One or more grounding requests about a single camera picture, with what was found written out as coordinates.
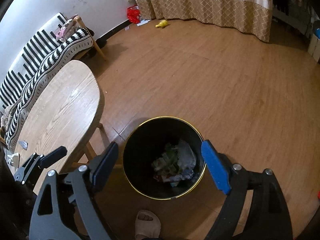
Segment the gold rim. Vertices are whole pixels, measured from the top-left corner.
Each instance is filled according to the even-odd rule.
[[[137,127],[136,129],[134,129],[134,130],[130,133],[130,135],[129,135],[129,137],[128,137],[128,139],[126,140],[126,143],[125,143],[125,145],[124,145],[124,149],[125,149],[125,147],[126,147],[126,145],[127,145],[127,142],[128,142],[128,140],[129,140],[129,138],[131,137],[131,135],[132,135],[140,126],[144,125],[146,122],[150,122],[150,121],[152,121],[152,120],[161,119],[161,118],[172,118],[172,119],[177,119],[177,120],[180,120],[180,121],[185,122],[186,124],[188,124],[189,126],[191,126],[191,127],[193,128],[193,130],[195,130],[195,132],[196,132],[196,133],[198,134],[198,136],[201,138],[201,140],[204,141],[204,138],[202,137],[201,133],[197,130],[197,128],[195,128],[195,127],[194,127],[191,123],[189,123],[188,121],[186,121],[186,120],[184,120],[184,119],[181,119],[181,118],[179,118],[179,117],[175,117],[175,116],[157,116],[157,117],[148,119],[148,120],[144,121],[143,123],[141,123],[140,125],[138,125],[138,127]],[[181,197],[181,196],[183,196],[183,195],[188,194],[189,192],[191,192],[191,190],[193,190],[193,189],[199,184],[199,182],[201,181],[201,179],[202,179],[202,177],[203,177],[203,175],[204,175],[206,166],[207,166],[207,164],[204,162],[204,166],[203,166],[203,168],[202,168],[201,174],[200,174],[199,178],[197,179],[197,181],[192,185],[191,188],[189,188],[187,191],[181,193],[180,195],[175,196],[175,197],[172,197],[172,198],[154,198],[154,197],[150,197],[150,196],[148,196],[148,195],[143,194],[142,192],[140,192],[139,190],[137,190],[137,189],[131,184],[131,182],[129,181],[127,175],[125,174],[124,169],[123,169],[123,172],[124,172],[124,175],[125,175],[127,181],[128,181],[129,184],[131,185],[131,187],[133,187],[134,190],[135,190],[136,192],[138,192],[139,194],[144,195],[145,197],[148,197],[148,198],[151,198],[151,199],[154,199],[154,200],[171,200],[171,199],[179,198],[179,197]]]

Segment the red bag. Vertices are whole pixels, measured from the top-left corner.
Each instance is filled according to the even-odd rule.
[[[127,17],[132,23],[140,22],[140,10],[138,6],[131,6],[127,9]]]

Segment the slipper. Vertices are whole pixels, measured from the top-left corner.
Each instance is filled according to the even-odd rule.
[[[140,220],[138,219],[138,216],[140,214],[152,217],[153,220],[152,221]],[[159,218],[152,212],[148,210],[140,210],[137,213],[135,228],[136,228],[136,236],[144,235],[149,238],[158,238],[160,235],[161,223]]]

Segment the table leg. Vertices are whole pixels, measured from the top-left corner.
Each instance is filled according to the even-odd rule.
[[[95,156],[97,156],[96,152],[92,148],[90,142],[83,149],[85,156],[87,156],[88,161],[91,161]]]

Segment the chair leg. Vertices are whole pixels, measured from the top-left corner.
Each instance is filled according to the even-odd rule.
[[[90,142],[87,143],[87,145],[83,149],[85,156],[87,156],[88,161],[90,162],[94,157],[97,156],[96,152],[92,148]]]
[[[98,44],[96,43],[96,41],[94,39],[93,39],[93,46],[95,47],[97,52],[100,54],[100,56],[104,59],[104,61],[107,61],[106,56],[103,54],[102,50],[99,48]]]
[[[87,27],[84,25],[84,22],[82,21],[82,19],[81,19],[80,16],[76,16],[76,17],[74,18],[74,20],[75,20],[77,23],[79,23],[79,25],[80,25],[82,28],[85,28],[85,29],[88,31]],[[106,56],[103,54],[102,50],[99,48],[99,46],[98,46],[98,44],[96,43],[96,41],[94,40],[94,38],[92,38],[92,40],[93,40],[93,46],[95,47],[95,49],[98,51],[98,53],[101,55],[101,57],[102,57],[105,61],[107,61]]]

